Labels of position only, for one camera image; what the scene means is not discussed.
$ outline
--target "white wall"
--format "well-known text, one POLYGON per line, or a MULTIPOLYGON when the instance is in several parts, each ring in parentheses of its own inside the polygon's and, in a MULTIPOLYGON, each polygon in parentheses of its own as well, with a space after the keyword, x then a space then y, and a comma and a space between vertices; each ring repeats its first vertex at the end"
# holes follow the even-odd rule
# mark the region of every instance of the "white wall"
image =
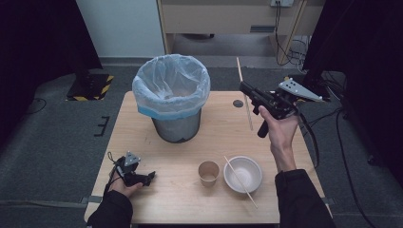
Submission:
POLYGON ((157 0, 76 0, 99 57, 164 55, 157 0))

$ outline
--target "gray trash can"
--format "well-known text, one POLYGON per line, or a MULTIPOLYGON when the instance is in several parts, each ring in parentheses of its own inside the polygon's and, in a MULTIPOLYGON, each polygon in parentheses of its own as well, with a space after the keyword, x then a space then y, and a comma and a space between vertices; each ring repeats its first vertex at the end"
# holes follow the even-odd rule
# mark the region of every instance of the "gray trash can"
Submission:
POLYGON ((183 143, 199 131, 210 93, 205 66, 192 56, 156 57, 140 67, 132 85, 138 111, 151 117, 159 136, 183 143))

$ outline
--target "power outlet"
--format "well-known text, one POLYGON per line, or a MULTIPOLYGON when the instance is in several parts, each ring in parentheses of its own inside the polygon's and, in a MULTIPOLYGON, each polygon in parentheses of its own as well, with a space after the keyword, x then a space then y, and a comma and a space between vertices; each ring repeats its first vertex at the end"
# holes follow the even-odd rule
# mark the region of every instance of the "power outlet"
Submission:
POLYGON ((293 6, 294 0, 272 0, 272 2, 270 3, 270 6, 277 7, 278 3, 281 7, 290 8, 293 6))

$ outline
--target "wooden stick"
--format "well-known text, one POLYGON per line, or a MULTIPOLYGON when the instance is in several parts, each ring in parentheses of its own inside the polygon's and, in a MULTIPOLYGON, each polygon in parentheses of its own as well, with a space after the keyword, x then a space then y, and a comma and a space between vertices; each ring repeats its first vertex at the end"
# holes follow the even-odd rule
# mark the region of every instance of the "wooden stick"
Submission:
MULTIPOLYGON (((237 62, 238 62, 238 74, 240 75, 240 81, 243 81, 242 78, 242 72, 240 71, 240 59, 237 57, 237 62)), ((251 131, 253 131, 253 125, 252 125, 252 119, 251 119, 251 112, 249 110, 249 104, 248 104, 248 98, 246 97, 245 94, 243 94, 243 100, 246 103, 246 113, 248 114, 248 120, 249 120, 249 127, 251 128, 251 131)))
POLYGON ((249 199, 253 202, 253 204, 255 204, 255 201, 253 200, 253 198, 251 197, 251 195, 249 194, 248 190, 246 190, 245 185, 243 185, 242 181, 240 181, 240 178, 238 177, 237 173, 235 172, 234 167, 232 167, 231 163, 229 162, 229 160, 227 160, 227 158, 225 157, 228 165, 231 167, 232 172, 234 172, 235 177, 237 177, 238 181, 240 182, 240 185, 242 185, 243 190, 246 192, 246 194, 248 194, 249 199))

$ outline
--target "bin liner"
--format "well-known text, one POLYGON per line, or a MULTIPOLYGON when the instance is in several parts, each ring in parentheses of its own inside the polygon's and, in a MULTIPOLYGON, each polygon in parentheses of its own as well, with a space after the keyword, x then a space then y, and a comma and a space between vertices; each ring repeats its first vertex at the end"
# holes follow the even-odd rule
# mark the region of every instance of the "bin liner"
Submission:
POLYGON ((206 67, 192 56, 156 57, 139 68, 132 89, 138 111, 160 121, 198 114, 210 93, 206 67))

